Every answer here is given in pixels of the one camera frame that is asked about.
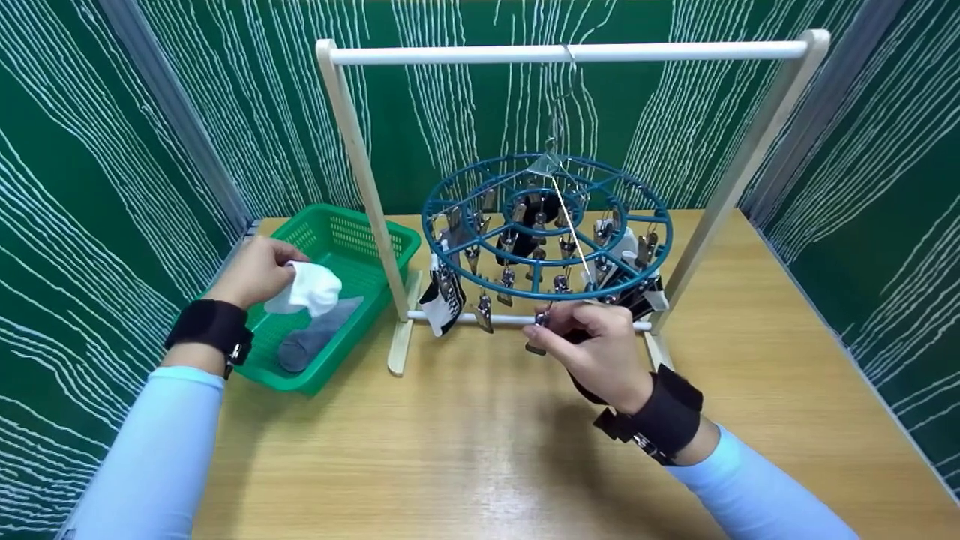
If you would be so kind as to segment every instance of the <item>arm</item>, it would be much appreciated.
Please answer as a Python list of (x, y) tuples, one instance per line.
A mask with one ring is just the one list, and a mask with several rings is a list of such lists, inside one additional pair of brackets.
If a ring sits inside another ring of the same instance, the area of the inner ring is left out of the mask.
[[(564, 302), (550, 308), (548, 321), (548, 328), (523, 329), (534, 345), (618, 411), (635, 414), (643, 408), (653, 380), (638, 361), (628, 309)], [(591, 338), (575, 345), (561, 337), (573, 329), (583, 329)], [(735, 540), (856, 538), (813, 494), (706, 417), (701, 416), (696, 434), (674, 462), (678, 466), (667, 471)]]
[(730, 538), (856, 538), (796, 480), (721, 426), (701, 418), (693, 441), (667, 467)]
[[(256, 237), (204, 296), (247, 309), (294, 278), (296, 248)], [(224, 392), (223, 353), (178, 343), (148, 378), (76, 511), (77, 540), (189, 538), (204, 495)]]

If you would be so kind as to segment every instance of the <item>gray sock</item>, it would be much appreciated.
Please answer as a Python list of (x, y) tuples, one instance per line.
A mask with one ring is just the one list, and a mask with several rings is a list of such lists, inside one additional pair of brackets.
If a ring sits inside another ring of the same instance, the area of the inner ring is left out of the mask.
[(310, 326), (287, 334), (276, 351), (280, 366), (291, 373), (306, 369), (361, 304), (362, 296), (341, 299), (333, 309), (310, 321)]

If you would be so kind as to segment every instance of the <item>wooden stand leg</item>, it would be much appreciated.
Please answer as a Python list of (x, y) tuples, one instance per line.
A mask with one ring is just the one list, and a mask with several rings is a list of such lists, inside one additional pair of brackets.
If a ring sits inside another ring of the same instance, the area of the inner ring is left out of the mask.
[(658, 334), (648, 331), (644, 332), (643, 344), (647, 347), (647, 355), (650, 357), (650, 364), (653, 366), (654, 371), (657, 371), (661, 364), (673, 371), (677, 371), (673, 367), (673, 360), (670, 359), (670, 353), (666, 350), (666, 336), (664, 336), (662, 332)]
[(806, 54), (796, 60), (787, 61), (780, 67), (780, 73), (757, 109), (750, 130), (744, 135), (740, 148), (710, 198), (704, 216), (700, 218), (690, 243), (680, 255), (680, 260), (663, 289), (670, 302), (670, 309), (658, 311), (650, 318), (653, 323), (651, 333), (654, 335), (662, 331), (666, 318), (680, 301), (680, 296), (684, 293), (704, 251), (740, 199), (777, 134), (789, 119), (790, 112), (800, 101), (807, 83), (827, 55), (830, 34), (826, 30), (807, 30), (800, 34), (799, 39), (807, 43)]
[(350, 167), (353, 169), (353, 179), (360, 190), (364, 209), (370, 219), (376, 250), (380, 255), (380, 261), (383, 263), (383, 271), (387, 275), (390, 292), (394, 296), (396, 316), (399, 317), (400, 321), (406, 321), (407, 295), (403, 290), (400, 269), (396, 265), (394, 248), (390, 240), (390, 233), (387, 231), (387, 220), (383, 215), (383, 207), (380, 206), (380, 195), (376, 192), (376, 183), (373, 181), (370, 158), (367, 156), (367, 144), (360, 132), (360, 121), (357, 119), (357, 110), (353, 105), (353, 98), (350, 96), (344, 68), (341, 65), (334, 64), (330, 59), (330, 51), (336, 48), (337, 45), (333, 42), (333, 39), (319, 39), (316, 48), (317, 64), (320, 65), (320, 73), (324, 78), (324, 86), (326, 86), (327, 97), (330, 99), (330, 106), (333, 108), (333, 116), (337, 119), (340, 137), (347, 148), (347, 157), (350, 160)]
[[(423, 271), (417, 270), (407, 276), (406, 302), (410, 309), (417, 308), (417, 299), (420, 295), (420, 282)], [(407, 351), (410, 350), (410, 333), (414, 329), (414, 320), (397, 321), (394, 327), (394, 338), (390, 342), (390, 352), (387, 353), (387, 369), (397, 377), (403, 377), (403, 369), (407, 363)]]

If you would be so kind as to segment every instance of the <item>metal clip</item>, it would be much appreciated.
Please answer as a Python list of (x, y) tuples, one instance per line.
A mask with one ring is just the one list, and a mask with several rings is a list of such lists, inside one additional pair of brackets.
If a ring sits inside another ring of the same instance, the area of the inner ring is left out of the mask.
[(593, 269), (596, 271), (595, 279), (598, 284), (603, 284), (603, 280), (607, 277), (607, 274), (610, 273), (613, 269), (613, 263), (610, 262), (606, 257), (598, 257), (593, 263)]
[(604, 245), (613, 235), (613, 222), (604, 219), (598, 219), (593, 222), (593, 241), (599, 245)]
[(491, 187), (484, 192), (481, 208), (484, 212), (496, 211), (496, 187)]
[(646, 236), (638, 236), (636, 238), (636, 259), (634, 260), (634, 265), (640, 270), (646, 268), (647, 263), (650, 262), (650, 259), (647, 256)]
[(453, 280), (456, 279), (453, 270), (446, 264), (441, 264), (437, 269), (437, 286), (440, 288), (440, 294), (444, 300), (450, 298), (453, 293)]
[(514, 249), (514, 244), (516, 243), (516, 231), (510, 231), (509, 229), (500, 233), (500, 245), (503, 246), (504, 251), (512, 251)]
[(486, 333), (493, 333), (492, 310), (490, 296), (487, 295), (486, 291), (480, 289), (480, 299), (477, 301), (476, 309), (477, 325)]
[(512, 219), (515, 223), (523, 223), (523, 216), (527, 213), (526, 203), (516, 203), (514, 207), (514, 213), (512, 214)]
[(531, 209), (543, 209), (543, 193), (540, 192), (540, 186), (534, 182), (527, 185), (527, 189), (536, 189), (537, 191), (527, 193), (527, 207)]
[(477, 231), (478, 235), (483, 235), (487, 232), (487, 229), (490, 227), (490, 217), (485, 217), (483, 212), (475, 212), (473, 214), (473, 228)]
[(447, 211), (446, 213), (446, 227), (450, 229), (450, 234), (453, 235), (455, 232), (460, 229), (460, 207), (454, 207)]
[(570, 284), (565, 275), (561, 274), (554, 277), (553, 290), (557, 294), (568, 294), (570, 292)]
[[(514, 269), (510, 266), (503, 267), (503, 274), (500, 275), (500, 283), (507, 288), (514, 287), (514, 281), (516, 280), (516, 273)], [(496, 293), (496, 301), (504, 306), (513, 306), (514, 298), (505, 292)]]
[[(537, 233), (546, 233), (546, 214), (539, 211), (534, 215), (534, 227), (533, 230)], [(545, 235), (535, 235), (537, 242), (542, 246), (546, 244)]]
[[(550, 317), (546, 314), (546, 311), (542, 313), (537, 313), (536, 315), (534, 315), (534, 324), (539, 327), (545, 327), (547, 324), (549, 324), (549, 322), (550, 322)], [(523, 348), (533, 353), (534, 355), (540, 355), (540, 356), (546, 355), (545, 350), (541, 349), (540, 347), (534, 347), (533, 345), (530, 344), (529, 341), (527, 341), (527, 344), (524, 345)]]
[(573, 241), (573, 238), (569, 240), (564, 240), (560, 237), (560, 258), (571, 258), (573, 257), (573, 251), (577, 249), (576, 242)]
[[(540, 246), (537, 246), (536, 248), (534, 248), (533, 253), (530, 254), (530, 258), (534, 258), (534, 259), (536, 259), (536, 260), (544, 260), (544, 259), (546, 258), (546, 252), (543, 251), (543, 248), (541, 248)], [(527, 278), (528, 280), (530, 280), (530, 281), (533, 281), (533, 280), (534, 280), (534, 265), (533, 265), (533, 264), (530, 264), (530, 269), (527, 270), (527, 276), (526, 276), (526, 278)], [(543, 282), (543, 275), (538, 276), (538, 278), (539, 278), (539, 279), (537, 280), (537, 282)]]
[(647, 234), (647, 238), (646, 238), (646, 242), (647, 242), (647, 262), (653, 260), (654, 257), (657, 255), (657, 243), (658, 243), (659, 241), (660, 241), (660, 239), (657, 237), (657, 232), (656, 232), (656, 231), (650, 231), (650, 233)]
[(480, 260), (480, 246), (467, 246), (464, 248), (464, 256), (467, 258), (467, 264), (470, 265), (470, 273), (476, 276), (477, 261)]

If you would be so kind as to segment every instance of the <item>hand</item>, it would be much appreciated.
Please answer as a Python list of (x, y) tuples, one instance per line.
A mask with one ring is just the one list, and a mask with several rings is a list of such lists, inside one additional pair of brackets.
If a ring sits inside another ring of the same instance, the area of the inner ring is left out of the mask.
[[(573, 301), (554, 304), (548, 314), (546, 328), (523, 328), (531, 344), (559, 360), (584, 388), (618, 411), (639, 411), (653, 392), (653, 379), (640, 362), (630, 310)], [(579, 345), (562, 338), (578, 328), (591, 338)]]
[(294, 280), (293, 267), (284, 266), (290, 260), (310, 261), (284, 241), (266, 236), (248, 238), (204, 298), (230, 302), (242, 309), (266, 302)]

